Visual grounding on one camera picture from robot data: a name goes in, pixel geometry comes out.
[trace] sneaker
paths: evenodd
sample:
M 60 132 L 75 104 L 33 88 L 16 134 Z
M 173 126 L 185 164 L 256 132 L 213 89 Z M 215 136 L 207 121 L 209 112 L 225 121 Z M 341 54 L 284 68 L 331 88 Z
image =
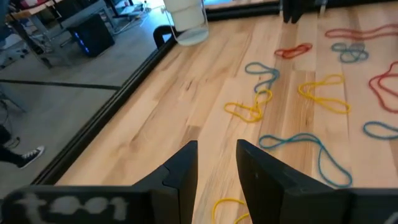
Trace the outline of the sneaker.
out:
M 19 164 L 18 168 L 23 169 L 27 167 L 31 162 L 35 161 L 37 158 L 39 158 L 44 152 L 44 146 L 39 146 L 36 149 L 22 155 L 22 158 L 24 159 L 24 163 Z

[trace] cable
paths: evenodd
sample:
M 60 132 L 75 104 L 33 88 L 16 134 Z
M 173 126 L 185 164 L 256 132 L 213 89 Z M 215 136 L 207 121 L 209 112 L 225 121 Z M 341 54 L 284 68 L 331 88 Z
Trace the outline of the cable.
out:
M 262 70 L 251 70 L 253 66 L 260 66 Z M 261 62 L 251 62 L 247 64 L 244 68 L 245 72 L 251 75 L 264 75 L 264 74 L 271 74 L 272 78 L 259 82 L 255 87 L 254 87 L 254 92 L 258 92 L 258 88 L 262 85 L 268 84 L 268 89 L 271 89 L 272 84 L 279 78 L 279 71 L 276 68 L 271 68 L 268 67 L 267 65 L 264 65 Z
M 297 47 L 292 47 L 290 49 L 278 49 L 274 52 L 274 54 L 282 57 L 283 59 L 292 59 L 310 51 L 311 49 L 311 43 L 303 43 L 298 45 Z
M 333 77 L 338 77 L 340 79 L 340 81 L 337 82 L 328 82 L 329 79 L 333 78 Z M 325 86 L 325 85 L 337 85 L 337 84 L 342 84 L 344 83 L 344 76 L 343 75 L 337 75 L 337 74 L 333 74 L 333 75 L 328 75 L 326 76 L 322 81 L 320 82 L 308 82 L 308 83 L 304 83 L 298 86 L 298 93 L 300 93 L 302 96 L 313 100 L 314 102 L 318 103 L 319 105 L 323 106 L 324 108 L 335 112 L 335 113 L 339 113 L 339 114 L 348 114 L 351 111 L 351 106 L 339 99 L 336 98 L 326 98 L 326 97 L 316 97 L 315 95 L 313 95 L 311 92 L 312 90 L 314 90 L 316 87 L 318 86 Z M 335 109 L 331 106 L 329 106 L 327 103 L 325 102 L 334 102 L 334 103 L 338 103 L 343 105 L 346 109 L 345 110 L 338 110 Z
M 377 34 L 377 32 L 383 29 L 396 29 L 396 30 Z M 330 29 L 325 32 L 325 37 L 327 38 L 347 38 L 351 40 L 371 40 L 378 37 L 385 37 L 389 35 L 398 35 L 398 24 L 386 24 L 377 27 L 375 29 L 370 29 L 365 31 L 337 28 L 337 29 Z
M 124 27 L 120 28 L 117 32 L 114 32 L 114 35 L 118 35 L 118 34 L 122 34 L 123 32 L 134 28 L 135 26 L 141 25 L 142 23 L 144 23 L 144 20 L 142 20 L 142 15 L 144 15 L 145 12 L 142 11 L 140 12 L 140 14 L 138 14 L 136 16 L 135 19 L 133 19 L 132 21 L 128 22 Z
M 343 63 L 355 63 L 369 58 L 364 43 L 353 43 L 347 47 L 345 43 L 339 42 L 333 44 L 330 48 L 332 51 L 340 53 L 340 62 Z
M 385 109 L 386 111 L 391 112 L 391 113 L 398 113 L 398 110 L 397 110 L 397 109 L 392 109 L 392 108 L 390 108 L 389 106 L 386 105 L 386 102 L 383 100 L 381 94 L 379 93 L 379 90 L 377 90 L 377 89 L 373 86 L 373 81 L 374 81 L 374 80 L 377 80 L 376 85 L 377 85 L 380 89 L 382 89 L 382 90 L 386 91 L 387 93 L 389 93 L 390 95 L 392 95 L 392 96 L 398 98 L 398 92 L 393 91 L 393 90 L 391 90 L 390 88 L 385 87 L 385 86 L 381 83 L 381 80 L 383 80 L 383 79 L 385 79 L 385 78 L 398 77 L 398 73 L 390 73 L 391 70 L 392 70 L 392 68 L 393 68 L 393 66 L 396 65 L 396 64 L 398 64 L 398 61 L 392 62 L 392 63 L 390 64 L 390 68 L 388 69 L 388 71 L 384 72 L 384 73 L 381 74 L 381 75 L 376 75 L 375 77 L 371 78 L 371 79 L 369 80 L 369 83 L 368 83 L 370 89 L 373 91 L 373 93 L 374 93 L 374 94 L 376 95 L 376 97 L 378 98 L 380 106 L 381 106 L 383 109 Z
M 38 45 L 40 48 L 42 48 L 44 50 L 44 52 L 48 53 L 53 50 L 51 45 L 48 42 L 41 40 L 38 35 L 28 35 L 28 36 L 30 37 L 30 39 L 32 41 L 35 42 L 36 45 Z
M 217 206 L 218 206 L 220 203 L 222 203 L 222 202 L 238 202 L 238 203 L 240 203 L 241 205 L 244 205 L 244 202 L 243 202 L 242 200 L 235 199 L 235 198 L 222 198 L 222 199 L 218 200 L 218 201 L 214 204 L 213 210 L 211 211 L 211 223 L 212 223 L 212 224 L 216 224 L 216 209 L 217 209 Z M 241 215 L 239 218 L 237 218 L 237 219 L 234 221 L 234 224 L 237 224 L 237 223 L 240 222 L 242 219 L 244 219 L 244 218 L 246 218 L 246 217 L 248 217 L 248 216 L 249 216 L 248 213 L 246 213 L 246 214 L 244 214 L 244 215 Z
M 267 93 L 268 97 L 264 101 L 260 101 L 259 102 L 258 98 L 263 93 Z M 245 121 L 247 123 L 254 123 L 254 122 L 260 121 L 262 119 L 262 117 L 263 117 L 263 113 L 262 113 L 262 110 L 261 110 L 260 106 L 262 104 L 268 103 L 271 99 L 272 99 L 272 92 L 270 90 L 263 89 L 263 90 L 258 91 L 256 93 L 256 97 L 254 98 L 254 106 L 245 106 L 245 105 L 240 104 L 240 103 L 229 102 L 229 103 L 226 103 L 224 105 L 224 110 L 227 113 L 230 113 L 230 114 L 232 114 L 234 116 L 237 116 L 237 117 L 241 118 L 243 121 Z M 227 107 L 231 106 L 231 105 L 232 106 L 237 106 L 237 107 L 245 109 L 245 110 L 249 110 L 251 118 L 247 119 L 243 115 L 239 114 L 238 112 L 228 110 Z
M 278 143 L 266 146 L 266 145 L 264 145 L 262 143 L 263 140 L 265 140 L 265 139 L 273 139 L 273 140 L 278 141 Z M 353 177 L 351 176 L 351 174 L 346 169 L 344 169 L 341 165 L 339 165 L 339 163 L 336 162 L 336 160 L 333 158 L 333 156 L 328 152 L 326 147 L 322 144 L 321 140 L 319 140 L 318 137 L 316 137 L 313 134 L 310 134 L 310 133 L 298 133 L 295 136 L 292 136 L 291 138 L 288 138 L 288 139 L 282 139 L 282 138 L 275 137 L 275 136 L 273 136 L 271 134 L 266 134 L 266 135 L 263 135 L 262 137 L 259 138 L 259 146 L 261 148 L 263 148 L 263 149 L 274 150 L 277 147 L 279 147 L 281 145 L 284 145 L 284 144 L 287 144 L 287 143 L 302 142 L 302 141 L 314 142 L 314 143 L 319 145 L 318 171 L 319 171 L 320 175 L 322 176 L 322 178 L 328 184 L 330 184 L 330 185 L 332 185 L 334 187 L 339 187 L 339 188 L 351 186 L 351 184 L 353 183 Z M 333 163 L 333 165 L 335 165 L 335 167 L 338 170 L 340 170 L 341 173 L 343 173 L 348 178 L 348 183 L 347 184 L 337 184 L 336 182 L 334 182 L 331 179 L 327 178 L 326 175 L 322 172 L 322 167 L 321 167 L 321 154 L 322 154 L 322 152 L 325 152 L 326 156 Z
M 368 126 L 369 125 L 379 126 L 379 127 L 385 128 L 387 130 L 393 131 L 393 132 L 395 132 L 397 134 L 395 134 L 395 135 L 385 135 L 385 136 L 378 135 L 378 134 L 373 134 L 373 133 L 371 133 L 368 130 Z M 394 140 L 394 139 L 398 139 L 398 128 L 393 127 L 391 125 L 388 125 L 386 123 L 380 122 L 380 121 L 368 121 L 368 122 L 366 122 L 363 125 L 363 132 L 366 135 L 368 135 L 369 137 L 372 137 L 372 138 L 375 138 L 375 139 L 378 139 L 378 140 Z

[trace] red rubber band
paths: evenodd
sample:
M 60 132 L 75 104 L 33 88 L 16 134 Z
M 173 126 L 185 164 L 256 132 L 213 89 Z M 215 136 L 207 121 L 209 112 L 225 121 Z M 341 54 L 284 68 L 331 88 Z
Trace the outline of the red rubber band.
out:
M 292 59 L 294 57 L 304 54 L 305 52 L 308 52 L 311 49 L 312 44 L 304 43 L 291 49 L 278 49 L 274 52 L 274 54 L 282 57 L 283 59 Z
M 394 31 L 381 32 L 383 29 L 394 29 Z M 353 30 L 353 29 L 331 29 L 325 32 L 325 37 L 328 38 L 347 38 L 352 40 L 371 40 L 378 37 L 385 37 L 390 35 L 398 35 L 398 24 L 386 24 L 371 30 Z
M 373 85 L 374 82 L 373 82 L 373 81 L 374 81 L 374 80 L 377 80 L 376 84 L 377 84 L 377 86 L 378 86 L 380 89 L 382 89 L 382 90 L 386 91 L 387 93 L 389 93 L 389 94 L 391 94 L 391 95 L 393 95 L 393 96 L 395 96 L 395 97 L 398 98 L 398 92 L 393 91 L 393 90 L 391 90 L 391 89 L 385 87 L 385 86 L 381 83 L 381 80 L 383 80 L 384 78 L 398 77 L 398 73 L 390 73 L 391 70 L 392 70 L 392 68 L 393 68 L 393 66 L 394 66 L 394 65 L 397 65 L 397 64 L 398 64 L 398 61 L 392 62 L 391 65 L 390 65 L 390 69 L 389 69 L 388 71 L 386 71 L 385 73 L 383 73 L 383 74 L 381 74 L 381 75 L 376 75 L 375 77 L 373 77 L 372 79 L 370 79 L 370 80 L 369 80 L 369 83 L 368 83 L 370 89 L 372 89 L 373 93 L 377 96 L 377 98 L 378 98 L 378 100 L 379 100 L 380 106 L 381 106 L 383 109 L 385 109 L 386 111 L 391 112 L 391 113 L 398 113 L 398 109 L 392 109 L 392 108 L 390 108 L 390 107 L 388 107 L 388 106 L 386 105 L 386 102 L 383 100 L 382 96 L 380 95 L 379 90 L 377 90 L 377 89 L 374 87 L 374 85 Z

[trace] computer tower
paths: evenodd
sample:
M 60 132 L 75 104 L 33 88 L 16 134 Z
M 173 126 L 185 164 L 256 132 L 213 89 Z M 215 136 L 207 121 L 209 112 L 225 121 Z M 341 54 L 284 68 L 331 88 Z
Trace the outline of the computer tower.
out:
M 113 37 L 99 14 L 71 26 L 68 30 L 83 53 L 89 57 L 96 57 L 114 45 Z

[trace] wooden table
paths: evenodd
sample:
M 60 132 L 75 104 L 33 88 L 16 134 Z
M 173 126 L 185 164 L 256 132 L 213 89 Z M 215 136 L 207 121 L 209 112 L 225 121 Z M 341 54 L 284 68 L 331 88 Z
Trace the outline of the wooden table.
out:
M 30 16 L 36 15 L 37 13 L 46 9 L 47 7 L 50 7 L 53 5 L 54 5 L 54 2 L 51 0 L 44 4 L 39 5 L 37 7 L 33 7 L 31 9 L 25 9 L 20 12 L 13 12 L 12 16 L 14 16 L 15 19 L 26 19 L 26 18 L 29 18 Z M 10 15 L 7 15 L 6 22 L 9 22 L 11 20 L 12 20 L 12 17 Z
M 288 138 L 300 132 L 318 136 L 335 159 L 353 175 L 353 187 L 398 187 L 398 141 L 379 141 L 362 132 L 378 120 L 398 126 L 397 115 L 384 111 L 368 88 L 368 80 L 398 59 L 397 37 L 365 41 L 367 61 L 342 64 L 324 33 L 336 27 L 371 29 L 398 22 L 398 3 L 328 10 L 324 17 L 305 14 L 298 24 L 278 16 L 210 23 L 210 37 L 193 47 L 176 46 L 129 101 L 114 115 L 58 185 L 131 185 L 161 165 L 186 142 L 199 142 L 199 174 L 193 223 L 211 223 L 214 203 L 224 197 L 244 198 L 238 179 L 237 139 L 257 145 L 259 136 Z M 310 42 L 313 49 L 293 60 L 274 50 Z M 244 67 L 259 61 L 280 70 L 274 97 L 261 122 L 247 124 L 223 110 L 229 101 L 253 104 L 253 86 L 267 76 L 248 75 Z M 335 114 L 297 93 L 304 82 L 343 73 L 344 85 L 323 87 L 317 96 L 346 100 L 351 113 Z M 391 79 L 389 87 L 397 86 Z M 387 98 L 398 108 L 397 100 Z M 297 143 L 271 152 L 276 158 L 322 181 L 317 170 L 318 147 Z M 346 179 L 328 160 L 325 173 L 339 183 Z M 225 203 L 217 223 L 233 223 L 247 208 Z

